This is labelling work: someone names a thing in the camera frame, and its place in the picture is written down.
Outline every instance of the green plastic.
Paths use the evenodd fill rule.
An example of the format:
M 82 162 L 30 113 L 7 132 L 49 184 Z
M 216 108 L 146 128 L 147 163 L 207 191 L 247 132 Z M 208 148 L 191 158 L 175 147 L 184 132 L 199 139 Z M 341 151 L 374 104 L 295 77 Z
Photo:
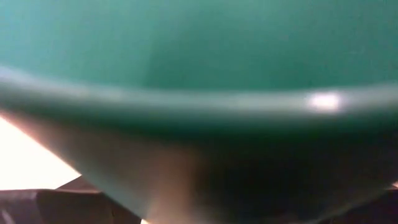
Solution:
M 397 0 L 0 3 L 2 110 L 229 144 L 200 148 L 206 156 L 244 148 L 253 157 L 288 157 L 291 151 L 272 151 L 265 142 L 309 145 L 334 137 L 349 148 L 354 143 L 345 134 L 393 133 L 397 81 Z M 252 145 L 232 147 L 237 140 Z M 73 150 L 59 150 L 137 209 Z

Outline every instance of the green bowl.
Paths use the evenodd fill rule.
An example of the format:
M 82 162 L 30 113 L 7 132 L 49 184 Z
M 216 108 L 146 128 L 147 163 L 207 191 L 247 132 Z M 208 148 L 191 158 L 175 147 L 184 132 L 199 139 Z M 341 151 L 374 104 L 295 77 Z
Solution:
M 158 223 L 312 222 L 398 179 L 398 1 L 0 7 L 0 108 Z

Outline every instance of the bowl rim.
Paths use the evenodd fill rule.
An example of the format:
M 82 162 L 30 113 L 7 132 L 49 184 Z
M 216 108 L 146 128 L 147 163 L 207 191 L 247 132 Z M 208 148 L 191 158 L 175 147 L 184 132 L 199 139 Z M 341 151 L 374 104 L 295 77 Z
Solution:
M 180 91 L 60 82 L 0 66 L 0 108 L 165 132 L 279 135 L 398 127 L 398 85 Z

